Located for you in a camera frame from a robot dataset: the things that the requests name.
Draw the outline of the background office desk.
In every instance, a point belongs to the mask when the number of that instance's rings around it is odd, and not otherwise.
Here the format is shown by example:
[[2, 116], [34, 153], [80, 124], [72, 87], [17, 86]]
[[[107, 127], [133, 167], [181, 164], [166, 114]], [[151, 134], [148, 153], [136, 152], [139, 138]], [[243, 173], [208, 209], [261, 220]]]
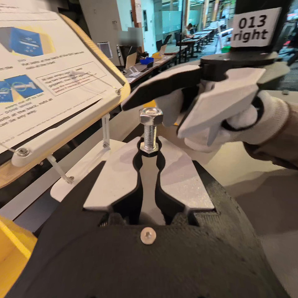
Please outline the background office desk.
[[147, 67], [141, 63], [137, 63], [130, 69], [126, 69], [124, 76], [130, 84], [131, 88], [138, 86], [140, 83], [156, 76], [157, 74], [178, 64], [180, 54], [179, 47], [167, 49], [164, 56], [160, 59], [155, 58], [152, 67]]

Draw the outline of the wooden document stand white base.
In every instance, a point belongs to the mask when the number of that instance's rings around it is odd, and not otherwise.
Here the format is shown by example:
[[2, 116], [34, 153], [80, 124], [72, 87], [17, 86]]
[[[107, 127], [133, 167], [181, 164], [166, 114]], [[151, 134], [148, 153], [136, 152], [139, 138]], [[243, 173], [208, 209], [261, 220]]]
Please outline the wooden document stand white base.
[[[25, 205], [25, 200], [29, 202], [27, 205], [30, 205], [43, 194], [47, 188], [56, 184], [56, 181], [58, 181], [58, 186], [55, 187], [55, 189], [62, 191], [62, 195], [54, 196], [54, 198], [58, 199], [60, 202], [72, 188], [95, 168], [95, 166], [101, 161], [107, 160], [114, 151], [120, 148], [119, 142], [115, 140], [112, 140], [112, 144], [109, 145], [109, 113], [120, 106], [124, 99], [128, 97], [131, 92], [130, 84], [117, 67], [113, 65], [112, 62], [108, 61], [108, 58], [74, 21], [61, 14], [60, 17], [108, 71], [110, 71], [112, 75], [117, 76], [118, 79], [124, 83], [120, 89], [115, 91], [115, 97], [112, 98], [110, 95], [109, 98], [100, 100], [58, 127], [48, 130], [27, 142], [24, 147], [30, 150], [29, 155], [26, 157], [16, 155], [14, 158], [17, 162], [29, 161], [29, 163], [26, 163], [22, 167], [17, 167], [13, 164], [13, 161], [10, 160], [1, 165], [1, 207], [3, 207], [5, 203], [6, 207], [10, 205], [14, 206], [15, 204], [17, 207], [21, 207]], [[60, 163], [57, 163], [53, 153], [100, 119], [102, 121], [103, 140], [94, 144], [94, 147], [98, 150], [97, 153], [95, 153], [95, 149], [88, 148], [87, 145], [82, 144], [80, 160], [76, 160], [77, 156], [68, 155], [64, 160], [61, 160]], [[19, 189], [14, 181], [26, 175], [27, 172], [30, 172], [45, 159], [52, 164], [52, 168], [46, 172], [43, 177], [39, 177], [39, 180], [35, 180], [35, 184], [31, 183], [26, 189], [17, 192]], [[71, 162], [73, 165], [68, 172], [65, 172], [65, 170], [66, 166], [69, 166], [69, 164], [62, 163], [63, 161]]]

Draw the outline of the yellow plastic bin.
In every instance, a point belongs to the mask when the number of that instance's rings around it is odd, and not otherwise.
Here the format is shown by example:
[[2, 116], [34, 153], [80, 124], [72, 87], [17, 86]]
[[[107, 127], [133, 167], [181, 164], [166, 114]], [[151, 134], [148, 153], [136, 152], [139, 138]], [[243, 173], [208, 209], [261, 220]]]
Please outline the yellow plastic bin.
[[30, 259], [37, 237], [0, 216], [0, 297], [12, 288]]
[[183, 99], [170, 99], [170, 100], [153, 100], [143, 105], [146, 107], [157, 107], [163, 112], [162, 124], [165, 127], [173, 126], [182, 117]]

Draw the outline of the printed instruction sheet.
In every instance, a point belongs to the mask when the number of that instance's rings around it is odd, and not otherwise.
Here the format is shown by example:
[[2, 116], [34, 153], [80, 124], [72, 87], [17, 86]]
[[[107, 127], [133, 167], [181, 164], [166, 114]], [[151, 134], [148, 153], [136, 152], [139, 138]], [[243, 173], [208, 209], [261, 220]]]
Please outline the printed instruction sheet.
[[121, 88], [57, 13], [1, 3], [0, 47], [1, 153]]

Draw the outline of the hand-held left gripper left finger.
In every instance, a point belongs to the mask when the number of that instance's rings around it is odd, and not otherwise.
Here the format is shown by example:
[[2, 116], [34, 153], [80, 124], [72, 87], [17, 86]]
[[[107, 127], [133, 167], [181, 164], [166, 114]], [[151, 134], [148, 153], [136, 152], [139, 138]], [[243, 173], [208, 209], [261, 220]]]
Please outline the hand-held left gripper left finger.
[[141, 142], [141, 137], [132, 139], [84, 177], [91, 180], [84, 211], [119, 213], [129, 224], [139, 223], [143, 203]]

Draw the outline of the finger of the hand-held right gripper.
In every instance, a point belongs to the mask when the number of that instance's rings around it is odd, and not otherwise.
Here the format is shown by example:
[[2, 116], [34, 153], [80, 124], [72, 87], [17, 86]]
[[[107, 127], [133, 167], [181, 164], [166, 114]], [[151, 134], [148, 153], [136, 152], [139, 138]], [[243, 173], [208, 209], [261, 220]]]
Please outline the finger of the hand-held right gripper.
[[202, 77], [203, 68], [199, 65], [184, 64], [171, 68], [138, 85], [121, 103], [121, 108], [128, 111], [175, 90], [193, 87], [200, 83]]
[[209, 128], [207, 145], [211, 146], [222, 122], [249, 107], [259, 89], [257, 83], [265, 72], [263, 68], [229, 69], [225, 80], [200, 94], [188, 109], [177, 129], [177, 137], [187, 138]]

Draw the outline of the silver hex bolt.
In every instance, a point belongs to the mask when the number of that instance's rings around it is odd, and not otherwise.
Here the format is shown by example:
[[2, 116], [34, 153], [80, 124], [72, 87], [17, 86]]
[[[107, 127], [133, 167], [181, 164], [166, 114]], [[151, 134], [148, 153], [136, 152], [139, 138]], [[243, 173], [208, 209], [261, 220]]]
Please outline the silver hex bolt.
[[144, 142], [147, 146], [156, 143], [157, 126], [162, 124], [163, 113], [157, 107], [146, 107], [139, 110], [140, 123], [144, 126]]

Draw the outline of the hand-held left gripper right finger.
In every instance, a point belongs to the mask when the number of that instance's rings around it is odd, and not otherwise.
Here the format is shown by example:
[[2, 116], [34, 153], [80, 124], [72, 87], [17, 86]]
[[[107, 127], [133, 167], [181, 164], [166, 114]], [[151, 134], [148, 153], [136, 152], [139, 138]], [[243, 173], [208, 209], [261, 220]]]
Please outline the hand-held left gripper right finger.
[[194, 220], [195, 213], [213, 214], [215, 206], [203, 184], [196, 163], [180, 147], [159, 136], [155, 203], [165, 223], [178, 213]]

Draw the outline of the person's right hand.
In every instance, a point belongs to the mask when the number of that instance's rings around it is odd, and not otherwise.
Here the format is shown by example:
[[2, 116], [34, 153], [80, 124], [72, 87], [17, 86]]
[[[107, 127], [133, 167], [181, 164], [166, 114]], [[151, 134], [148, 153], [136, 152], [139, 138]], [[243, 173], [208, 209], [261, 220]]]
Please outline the person's right hand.
[[204, 153], [217, 151], [230, 142], [246, 142], [259, 145], [274, 136], [286, 123], [289, 105], [267, 91], [260, 91], [250, 106], [222, 122], [212, 145], [208, 145], [210, 129], [205, 129], [188, 138], [184, 143], [189, 148]]

